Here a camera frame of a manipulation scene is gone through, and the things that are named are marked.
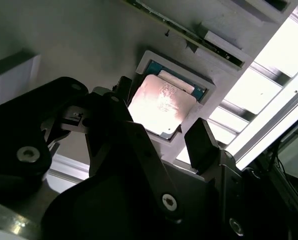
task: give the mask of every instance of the hole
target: hole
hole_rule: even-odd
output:
[[[286,6],[288,5],[288,2],[285,0],[265,0],[267,3],[269,3],[271,6],[273,6],[275,9],[282,12],[285,10]]]
[[[91,126],[91,119],[90,118],[85,118],[84,120],[82,120],[82,125],[84,125],[85,127],[89,128]]]
[[[34,152],[31,151],[31,150],[25,150],[25,151],[23,152],[23,155],[24,155],[25,157],[32,158],[35,154],[34,154]]]
[[[150,158],[152,156],[151,152],[149,151],[144,151],[144,155],[147,157],[147,158]]]
[[[166,201],[166,203],[167,203],[169,206],[174,205],[174,201],[173,201],[172,199],[170,199],[170,198],[166,198],[165,201]]]

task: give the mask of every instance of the screw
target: screw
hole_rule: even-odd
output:
[[[176,199],[170,194],[164,194],[162,196],[162,203],[171,212],[177,209]]]
[[[244,235],[244,231],[241,227],[241,225],[239,224],[239,222],[237,222],[235,219],[230,218],[229,219],[229,224],[230,227],[232,228],[232,230],[239,236],[242,237]]]
[[[33,146],[24,146],[17,151],[17,158],[20,162],[34,163],[40,158],[40,152]]]
[[[72,84],[71,87],[76,90],[81,90],[81,87],[78,84]]]
[[[225,151],[224,153],[227,155],[228,158],[230,158],[230,159],[233,158],[233,156],[229,152]]]
[[[112,96],[111,99],[114,100],[115,102],[119,102],[119,99],[115,96]]]

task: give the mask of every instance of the metal plate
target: metal plate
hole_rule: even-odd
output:
[[[280,27],[267,22],[258,27],[217,0],[142,2],[191,31],[202,22],[252,59]],[[285,18],[297,4],[298,0],[290,1],[283,13]],[[203,109],[197,108],[181,126],[186,132],[197,117],[209,117],[243,70],[237,75],[228,73],[211,63],[207,53],[193,53],[179,35],[170,32],[166,36],[167,31],[167,27],[117,0],[57,0],[35,4],[30,0],[0,0],[0,59],[21,48],[40,53],[36,86],[60,76],[70,76],[90,91],[96,86],[112,89],[121,76],[135,77],[137,65],[147,49],[154,49],[212,79],[216,90]],[[184,146],[183,136],[180,136],[173,149],[161,145],[157,149],[161,148],[160,154],[173,161]],[[89,163],[85,137],[81,133],[64,139],[58,153]]]

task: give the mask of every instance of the window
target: window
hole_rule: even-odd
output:
[[[298,23],[288,18],[254,61],[295,76],[298,72]]]
[[[248,68],[224,99],[259,114],[281,89],[275,82]]]
[[[209,119],[224,125],[237,133],[240,133],[248,125],[248,121],[221,107],[217,107],[210,115]]]

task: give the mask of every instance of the silver screw head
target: silver screw head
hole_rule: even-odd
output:
[[[20,162],[34,163],[40,158],[40,152],[33,146],[24,146],[17,151],[17,158]]]
[[[177,209],[176,199],[170,194],[164,194],[162,196],[162,203],[171,212]]]
[[[235,219],[230,218],[229,219],[229,224],[232,230],[239,236],[242,237],[244,235],[244,230],[242,229],[241,225],[239,222],[237,222]]]

